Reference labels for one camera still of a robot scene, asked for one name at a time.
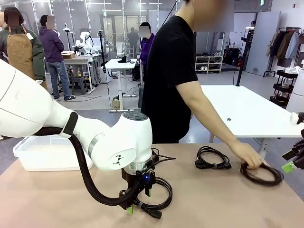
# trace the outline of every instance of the brown table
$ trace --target brown table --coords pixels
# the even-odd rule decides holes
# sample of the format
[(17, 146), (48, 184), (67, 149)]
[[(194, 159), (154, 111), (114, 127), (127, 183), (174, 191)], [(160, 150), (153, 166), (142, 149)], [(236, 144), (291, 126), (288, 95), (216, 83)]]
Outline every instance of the brown table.
[[(27, 172), (17, 160), (0, 176), (0, 228), (304, 227), (304, 203), (285, 182), (274, 188), (251, 183), (239, 172), (241, 161), (221, 144), (212, 147), (226, 154), (233, 168), (199, 170), (194, 161), (201, 146), (155, 146), (161, 154), (177, 157), (155, 170), (173, 187), (172, 203), (160, 220), (139, 209), (129, 215), (119, 206), (98, 203), (87, 192), (79, 171)], [(257, 172), (268, 178), (268, 173)], [(117, 197), (126, 188), (120, 171), (93, 167), (91, 175), (107, 196)], [(160, 203), (166, 197), (166, 190), (154, 185), (152, 197), (141, 199)]]

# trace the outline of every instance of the black hair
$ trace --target black hair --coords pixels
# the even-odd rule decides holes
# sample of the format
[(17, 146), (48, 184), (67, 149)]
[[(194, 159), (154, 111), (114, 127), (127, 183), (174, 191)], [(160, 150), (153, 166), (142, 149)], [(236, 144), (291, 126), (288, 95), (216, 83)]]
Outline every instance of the black hair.
[(47, 21), (48, 21), (48, 15), (42, 15), (40, 18), (41, 26), (46, 26)]
[(24, 19), (23, 19), (23, 16), (22, 14), (20, 13), (19, 9), (17, 9), (16, 7), (14, 6), (10, 6), (10, 7), (7, 7), (5, 10), (4, 10), (4, 22), (8, 24), (8, 20), (9, 20), (9, 15), (19, 15), (19, 25), (23, 24), (24, 23)]
[(150, 32), (151, 32), (151, 25), (150, 25), (148, 22), (143, 22), (143, 23), (141, 24), (141, 26), (148, 26), (148, 27), (149, 27), (149, 30), (150, 30)]

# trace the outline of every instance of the blue jeans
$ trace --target blue jeans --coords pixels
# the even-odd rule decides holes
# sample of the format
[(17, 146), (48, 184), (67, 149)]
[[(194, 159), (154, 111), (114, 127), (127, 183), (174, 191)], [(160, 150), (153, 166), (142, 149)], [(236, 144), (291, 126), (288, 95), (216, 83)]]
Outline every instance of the blue jeans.
[(64, 92), (64, 98), (69, 99), (70, 94), (70, 81), (68, 80), (66, 65), (63, 61), (57, 63), (48, 63), (48, 71), (51, 74), (51, 81), (53, 87), (53, 95), (55, 98), (59, 97), (58, 91), (58, 74), (62, 82), (62, 89)]

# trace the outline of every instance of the white plastic bin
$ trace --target white plastic bin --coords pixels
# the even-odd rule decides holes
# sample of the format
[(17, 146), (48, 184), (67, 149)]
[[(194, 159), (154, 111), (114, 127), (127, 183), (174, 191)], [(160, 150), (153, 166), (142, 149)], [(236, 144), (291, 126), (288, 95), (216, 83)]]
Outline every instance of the white plastic bin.
[[(13, 148), (13, 152), (27, 171), (80, 169), (72, 143), (58, 135), (25, 137)], [(86, 153), (85, 158), (90, 169), (93, 162)]]

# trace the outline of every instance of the shoe rack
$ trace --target shoe rack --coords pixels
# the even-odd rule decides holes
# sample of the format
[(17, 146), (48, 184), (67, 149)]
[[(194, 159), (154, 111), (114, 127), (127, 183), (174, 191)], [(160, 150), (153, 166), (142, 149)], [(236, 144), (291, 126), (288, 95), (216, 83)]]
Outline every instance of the shoe rack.
[(223, 56), (196, 56), (195, 72), (220, 73), (222, 70)]

